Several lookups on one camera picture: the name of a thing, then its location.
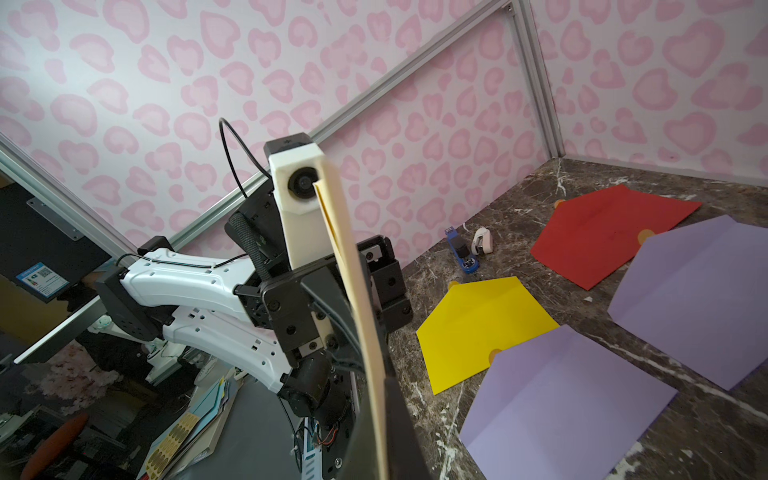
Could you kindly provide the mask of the tan kraft envelope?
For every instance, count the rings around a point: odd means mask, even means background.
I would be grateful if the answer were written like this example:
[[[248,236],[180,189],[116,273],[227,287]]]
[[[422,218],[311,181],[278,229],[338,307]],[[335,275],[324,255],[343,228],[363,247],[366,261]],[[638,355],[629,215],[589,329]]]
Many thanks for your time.
[[[372,415],[377,479],[388,479],[385,367],[367,277],[355,242],[339,170],[326,158],[315,162],[315,183],[330,242],[350,303],[365,366]]]

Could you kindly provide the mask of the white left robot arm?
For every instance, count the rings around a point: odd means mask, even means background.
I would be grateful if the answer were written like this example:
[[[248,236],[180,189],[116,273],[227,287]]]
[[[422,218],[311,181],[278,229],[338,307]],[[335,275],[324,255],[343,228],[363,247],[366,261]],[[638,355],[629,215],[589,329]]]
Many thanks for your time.
[[[351,411],[348,372],[362,355],[339,267],[291,267],[271,182],[229,218],[230,259],[181,254],[157,236],[96,282],[111,320],[139,340],[165,339],[228,362],[331,427]]]

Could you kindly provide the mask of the yellow envelope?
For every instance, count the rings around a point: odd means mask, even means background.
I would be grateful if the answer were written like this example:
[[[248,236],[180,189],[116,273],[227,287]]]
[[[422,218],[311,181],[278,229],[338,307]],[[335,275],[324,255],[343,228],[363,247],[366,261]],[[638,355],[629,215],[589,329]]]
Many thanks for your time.
[[[488,369],[494,353],[558,327],[516,277],[451,286],[417,330],[432,393]]]

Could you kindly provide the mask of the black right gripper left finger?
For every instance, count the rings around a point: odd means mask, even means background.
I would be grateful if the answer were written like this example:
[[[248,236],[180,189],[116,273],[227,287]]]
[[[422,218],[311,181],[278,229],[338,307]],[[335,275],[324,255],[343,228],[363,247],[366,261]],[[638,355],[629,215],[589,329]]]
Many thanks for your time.
[[[373,411],[374,403],[366,399],[361,404],[343,464],[338,474],[341,480],[377,480],[379,476],[379,428]]]

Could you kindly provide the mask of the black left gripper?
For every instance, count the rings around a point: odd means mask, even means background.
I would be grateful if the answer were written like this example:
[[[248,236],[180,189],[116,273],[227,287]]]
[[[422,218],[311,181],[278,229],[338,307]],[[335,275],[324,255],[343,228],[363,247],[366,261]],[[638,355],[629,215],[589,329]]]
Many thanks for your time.
[[[357,244],[367,281],[373,319],[382,336],[407,325],[413,309],[392,242],[381,235]],[[273,276],[253,274],[234,287],[248,318],[272,331],[293,371],[317,351],[344,369],[364,370],[360,340],[340,268],[328,255],[289,271],[287,263],[269,263]]]

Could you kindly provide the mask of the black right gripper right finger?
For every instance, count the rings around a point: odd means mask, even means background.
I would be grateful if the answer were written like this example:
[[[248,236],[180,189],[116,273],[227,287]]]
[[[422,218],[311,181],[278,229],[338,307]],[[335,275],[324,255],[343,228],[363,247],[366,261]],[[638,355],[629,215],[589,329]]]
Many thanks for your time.
[[[389,478],[430,480],[431,474],[397,379],[386,377],[384,387]]]

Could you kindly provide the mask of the lilac envelope with butterfly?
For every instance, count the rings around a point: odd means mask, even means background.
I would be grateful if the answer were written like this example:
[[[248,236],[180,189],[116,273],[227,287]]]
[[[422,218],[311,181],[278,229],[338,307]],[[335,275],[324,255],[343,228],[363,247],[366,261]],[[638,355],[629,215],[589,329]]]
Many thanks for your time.
[[[767,230],[723,215],[651,236],[608,308],[724,390],[767,359]]]

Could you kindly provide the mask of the red envelope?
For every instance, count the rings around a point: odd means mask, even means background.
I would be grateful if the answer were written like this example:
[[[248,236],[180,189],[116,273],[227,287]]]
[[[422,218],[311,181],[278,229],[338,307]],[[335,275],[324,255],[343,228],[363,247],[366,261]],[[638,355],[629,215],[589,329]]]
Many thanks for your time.
[[[531,249],[544,266],[590,290],[632,260],[645,239],[702,204],[614,186],[561,202]]]

